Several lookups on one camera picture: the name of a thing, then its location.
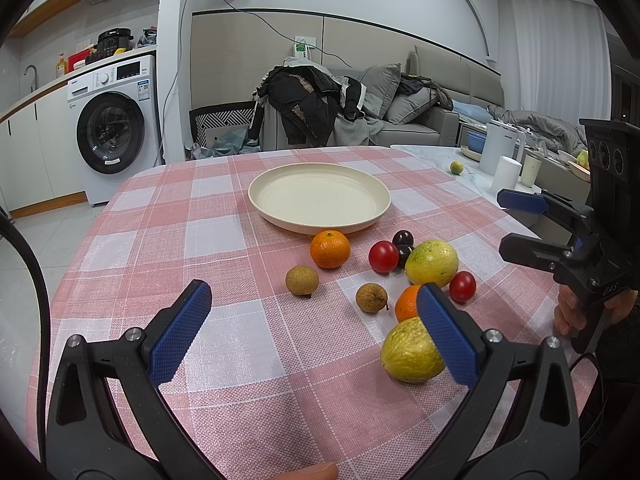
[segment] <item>pink checkered tablecloth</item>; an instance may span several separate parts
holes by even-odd
[[[372,227],[349,235],[351,257],[319,270],[311,299],[285,288],[295,265],[315,267],[310,238],[263,220],[247,197],[251,181],[271,168],[331,162],[375,175],[392,206]],[[66,339],[118,338],[145,326],[195,278],[209,283],[211,313],[174,380],[160,387],[205,455],[231,480],[265,479],[334,461],[341,479],[400,478],[429,447],[466,389],[445,370],[423,385],[392,380],[378,362],[396,324],[354,302],[360,285],[377,282],[390,303],[409,285],[401,270],[376,274],[369,248],[400,229],[416,243],[450,242],[460,267],[478,282],[466,311],[508,339],[539,343],[552,333],[557,285],[550,274],[505,263],[497,249],[509,232],[530,234],[450,174],[407,153],[369,146],[267,152],[161,166],[127,181],[98,217],[52,300],[49,390]],[[567,357],[573,358],[567,346]],[[578,404],[593,383],[574,377]],[[28,392],[28,437],[35,448],[35,376]],[[136,447],[151,455],[112,381],[114,398]],[[488,450],[514,397],[500,409],[476,453]]]

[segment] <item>person's hand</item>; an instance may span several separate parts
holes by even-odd
[[[616,324],[625,319],[634,307],[637,297],[638,292],[628,288],[605,301],[605,308],[611,311],[610,323]],[[586,317],[578,309],[578,297],[566,285],[560,285],[558,306],[554,310],[554,324],[562,335],[568,335],[571,328],[582,330],[587,324]]]
[[[270,480],[337,480],[338,467],[333,462],[315,464],[298,471],[281,473]]]

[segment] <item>red cherry tomato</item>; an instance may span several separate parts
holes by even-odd
[[[476,293],[476,279],[471,272],[461,270],[449,283],[449,294],[456,303],[466,303]]]
[[[398,248],[386,240],[373,245],[369,251],[371,268],[381,274],[391,272],[398,265],[400,253]]]

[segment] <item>washing machine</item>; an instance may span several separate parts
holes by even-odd
[[[69,81],[67,92],[90,204],[108,202],[128,178],[164,164],[154,56],[86,72]]]

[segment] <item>screw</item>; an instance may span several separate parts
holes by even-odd
[[[549,348],[560,348],[560,340],[554,335],[547,337],[545,342]]]
[[[487,330],[484,335],[486,336],[489,343],[499,343],[500,341],[502,341],[502,333],[495,328]]]
[[[69,339],[66,340],[66,345],[71,346],[71,348],[73,348],[74,346],[78,346],[81,341],[82,341],[82,336],[78,334],[73,334]]]
[[[142,329],[140,328],[129,328],[124,333],[124,339],[127,341],[137,341],[142,336]]]

